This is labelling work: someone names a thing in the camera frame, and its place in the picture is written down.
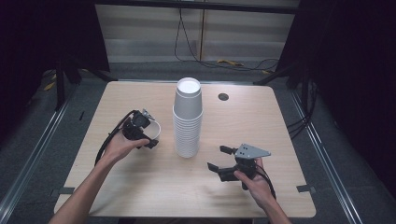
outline person's left hand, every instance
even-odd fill
[[[126,157],[135,147],[142,147],[148,143],[148,139],[131,141],[119,130],[108,143],[102,159],[106,158],[115,163]]]

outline gray carpet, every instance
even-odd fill
[[[254,67],[257,62],[244,63]],[[274,62],[262,64],[271,66]],[[261,71],[237,72],[222,68],[207,68],[198,63],[113,63],[111,76],[126,79],[178,80],[196,77],[202,81],[261,80]],[[100,101],[106,83],[92,74],[81,72],[84,77],[77,87],[64,117],[53,135],[35,172],[22,194],[8,223],[46,223],[53,215],[56,197],[54,189],[64,185],[79,146]],[[272,81],[286,124],[300,119],[286,88],[286,77]],[[48,124],[56,105],[56,90],[37,91],[25,117],[0,151],[0,195],[3,197],[22,166],[28,159],[41,133]],[[315,108],[313,123],[332,159],[346,189],[355,203],[363,223],[396,223],[396,203],[378,181],[373,171],[352,148],[341,130],[332,120],[320,96]],[[294,218],[293,223],[348,223],[343,207],[334,193],[322,163],[306,132],[301,132],[293,144],[307,183],[314,187],[312,194],[317,214],[313,218]],[[267,223],[265,218],[258,223]],[[91,217],[89,223],[117,223],[116,217]]]

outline wooden table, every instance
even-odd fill
[[[99,147],[125,114],[148,112],[161,124],[160,143],[154,149],[133,150],[108,175],[92,206],[96,217],[265,217],[239,181],[220,182],[207,162],[235,165],[219,146],[242,143],[271,151],[263,158],[273,181],[277,201],[289,217],[316,213],[309,192],[298,192],[304,176],[269,87],[203,84],[203,126],[200,149],[185,159],[174,150],[172,106],[176,83],[110,82],[83,140],[65,187],[76,188],[93,168]],[[220,93],[229,100],[221,101]],[[55,211],[69,195],[61,195]]]

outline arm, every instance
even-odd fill
[[[133,148],[142,147],[148,143],[148,139],[130,141],[121,132],[116,133],[109,142],[102,159],[93,167],[90,174],[67,199],[49,223],[84,223],[99,189],[114,164],[126,157]]]
[[[262,167],[262,158],[257,159],[256,162],[257,165]],[[251,180],[240,171],[235,171],[233,174],[247,185],[251,196],[257,205],[264,210],[272,224],[291,223],[283,209],[272,196],[268,183],[262,176],[256,175]]]

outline forearm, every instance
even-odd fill
[[[100,160],[49,223],[84,223],[114,162]]]
[[[267,214],[271,224],[291,223],[283,209],[273,197],[270,197],[269,200],[262,203],[261,208],[264,210],[265,214]]]

